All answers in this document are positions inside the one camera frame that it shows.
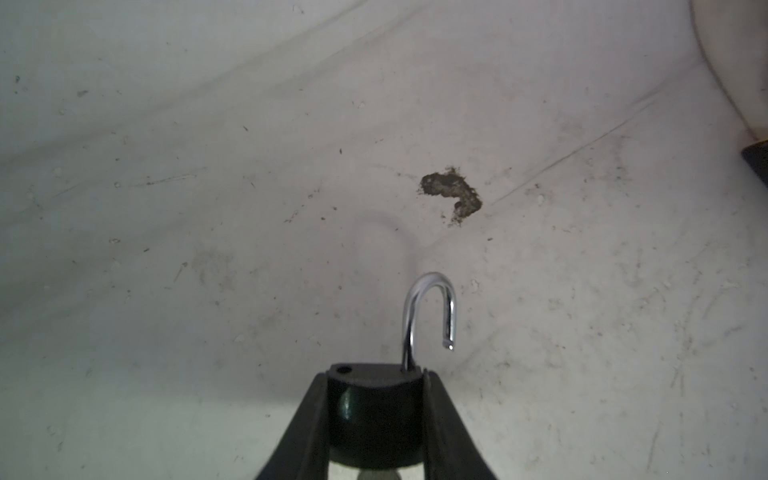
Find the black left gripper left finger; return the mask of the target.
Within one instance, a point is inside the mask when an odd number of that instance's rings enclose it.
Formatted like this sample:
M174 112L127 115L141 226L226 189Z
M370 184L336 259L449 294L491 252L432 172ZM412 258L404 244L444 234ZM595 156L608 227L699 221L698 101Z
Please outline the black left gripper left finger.
M326 480L330 462L328 375L315 376L257 480Z

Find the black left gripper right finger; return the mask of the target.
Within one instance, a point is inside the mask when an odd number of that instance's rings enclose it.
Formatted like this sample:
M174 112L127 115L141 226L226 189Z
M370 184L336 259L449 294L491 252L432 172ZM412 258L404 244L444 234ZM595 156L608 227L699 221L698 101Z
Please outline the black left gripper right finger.
M433 371L423 375L424 477L427 480L496 480L448 392Z

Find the dark grey padlock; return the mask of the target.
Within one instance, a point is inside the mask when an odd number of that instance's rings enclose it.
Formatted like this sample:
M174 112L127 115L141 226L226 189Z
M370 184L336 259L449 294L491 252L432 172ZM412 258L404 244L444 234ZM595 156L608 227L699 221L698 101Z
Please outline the dark grey padlock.
M397 364L338 363L328 370L331 459L361 470L393 470L423 461L423 376L415 359L416 320L423 297L443 298L442 345L455 346L456 294L442 273L420 276L403 306Z

